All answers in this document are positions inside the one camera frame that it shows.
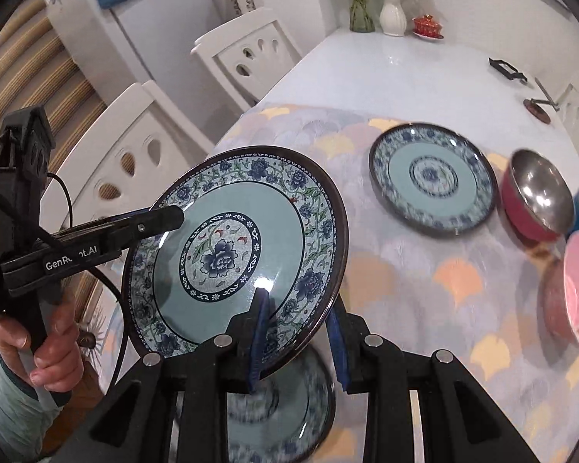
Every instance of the metal bowl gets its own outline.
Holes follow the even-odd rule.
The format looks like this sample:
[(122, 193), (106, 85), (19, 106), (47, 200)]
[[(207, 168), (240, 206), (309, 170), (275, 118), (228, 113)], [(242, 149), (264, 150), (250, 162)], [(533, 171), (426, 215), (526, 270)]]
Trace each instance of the metal bowl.
[(523, 236), (555, 241), (572, 228), (572, 194), (556, 167), (544, 157), (527, 149), (516, 151), (503, 184), (506, 213)]

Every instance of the sleeve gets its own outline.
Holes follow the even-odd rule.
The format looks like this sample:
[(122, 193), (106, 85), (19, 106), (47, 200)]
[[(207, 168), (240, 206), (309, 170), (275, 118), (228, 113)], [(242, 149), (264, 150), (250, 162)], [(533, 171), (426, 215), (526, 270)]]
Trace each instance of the sleeve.
[(9, 461), (36, 458), (45, 432), (61, 410), (43, 411), (34, 389), (15, 376), (0, 357), (0, 448)]

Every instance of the patterned tablecloth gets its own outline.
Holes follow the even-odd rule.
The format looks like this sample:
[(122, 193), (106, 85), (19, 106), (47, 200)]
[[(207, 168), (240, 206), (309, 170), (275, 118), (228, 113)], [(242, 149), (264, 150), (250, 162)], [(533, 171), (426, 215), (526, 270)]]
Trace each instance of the patterned tablecloth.
[[(349, 220), (341, 288), (348, 311), (406, 351), (452, 351), (538, 458), (564, 463), (579, 438), (579, 348), (545, 328), (539, 287), (554, 255), (544, 245), (525, 247), (501, 211), (452, 240), (422, 236), (387, 213), (371, 187), (368, 155), (376, 137), (398, 123), (339, 110), (258, 106), (214, 153), (270, 144), (321, 165)], [(507, 159), (483, 150), (499, 178)], [(313, 342), (332, 368), (325, 330)], [(336, 388), (334, 427), (310, 461), (362, 461), (366, 396), (346, 395), (338, 383)], [(417, 457), (423, 461), (422, 450)]]

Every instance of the human hand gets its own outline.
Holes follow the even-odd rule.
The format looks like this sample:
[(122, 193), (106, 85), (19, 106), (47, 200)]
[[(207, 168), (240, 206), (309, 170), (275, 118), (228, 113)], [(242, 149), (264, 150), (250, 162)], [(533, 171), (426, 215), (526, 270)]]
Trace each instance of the human hand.
[(74, 321), (74, 306), (61, 303), (51, 318), (51, 331), (34, 354), (34, 369), (26, 373), (19, 358), (19, 350), (30, 347), (30, 334), (14, 318), (0, 315), (0, 355), (13, 373), (31, 386), (46, 390), (72, 390), (84, 374), (80, 348), (77, 346), (79, 329)]

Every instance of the white vase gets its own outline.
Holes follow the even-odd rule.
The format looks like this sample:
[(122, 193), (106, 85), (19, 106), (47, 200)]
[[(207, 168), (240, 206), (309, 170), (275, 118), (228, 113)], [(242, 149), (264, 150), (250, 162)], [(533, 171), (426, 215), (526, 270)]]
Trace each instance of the white vase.
[(408, 19), (401, 0), (384, 0), (380, 13), (381, 30), (389, 36), (403, 36), (408, 29)]

